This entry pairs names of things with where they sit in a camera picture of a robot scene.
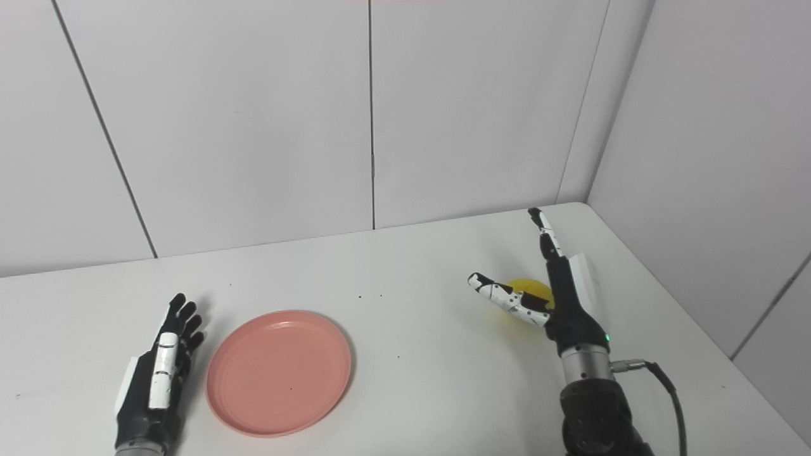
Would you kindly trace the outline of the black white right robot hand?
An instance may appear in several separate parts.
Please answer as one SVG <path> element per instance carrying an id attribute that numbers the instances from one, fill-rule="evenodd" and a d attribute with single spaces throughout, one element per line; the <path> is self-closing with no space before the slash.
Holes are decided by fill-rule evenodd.
<path id="1" fill-rule="evenodd" d="M 549 308 L 547 298 L 518 291 L 480 272 L 470 274 L 468 284 L 508 314 L 544 328 L 547 337 L 555 341 L 558 355 L 587 345 L 599 346 L 609 353 L 610 338 L 583 306 L 586 293 L 577 288 L 573 257 L 565 256 L 551 223 L 540 208 L 529 208 L 528 213 L 539 229 L 540 251 L 546 261 L 551 303 L 555 306 Z"/>

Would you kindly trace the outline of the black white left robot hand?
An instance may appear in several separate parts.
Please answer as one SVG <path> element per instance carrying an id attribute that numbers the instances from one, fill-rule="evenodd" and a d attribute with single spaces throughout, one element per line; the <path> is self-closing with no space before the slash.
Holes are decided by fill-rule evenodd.
<path id="1" fill-rule="evenodd" d="M 117 398 L 117 455 L 171 455 L 182 431 L 181 398 L 205 340 L 195 302 L 179 293 L 153 344 L 132 358 Z"/>

